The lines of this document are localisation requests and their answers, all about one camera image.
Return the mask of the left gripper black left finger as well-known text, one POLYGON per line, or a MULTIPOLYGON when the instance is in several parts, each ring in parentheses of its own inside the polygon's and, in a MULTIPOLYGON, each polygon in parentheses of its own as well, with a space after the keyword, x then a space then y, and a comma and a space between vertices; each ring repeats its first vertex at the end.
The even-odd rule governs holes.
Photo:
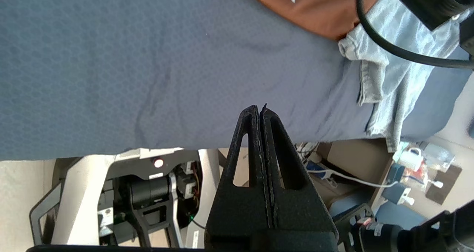
POLYGON ((240 114, 206 223, 204 246, 212 251, 250 250, 251 237, 268 228, 268 189, 258 107, 240 114), (244 136, 248 137, 249 186, 234 184, 244 136))

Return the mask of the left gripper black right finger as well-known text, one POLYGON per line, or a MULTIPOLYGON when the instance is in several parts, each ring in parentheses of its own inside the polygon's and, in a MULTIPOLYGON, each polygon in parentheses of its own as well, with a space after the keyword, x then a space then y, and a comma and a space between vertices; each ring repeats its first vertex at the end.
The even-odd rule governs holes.
POLYGON ((278 115, 260 112, 266 182, 267 229, 260 249, 268 252, 336 252, 338 231, 278 115))

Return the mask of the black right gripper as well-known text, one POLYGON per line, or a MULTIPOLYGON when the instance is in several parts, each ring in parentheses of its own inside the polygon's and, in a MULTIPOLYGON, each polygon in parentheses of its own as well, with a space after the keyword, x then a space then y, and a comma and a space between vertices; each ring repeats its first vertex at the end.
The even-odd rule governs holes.
POLYGON ((400 0, 430 31, 473 7, 474 0, 400 0))

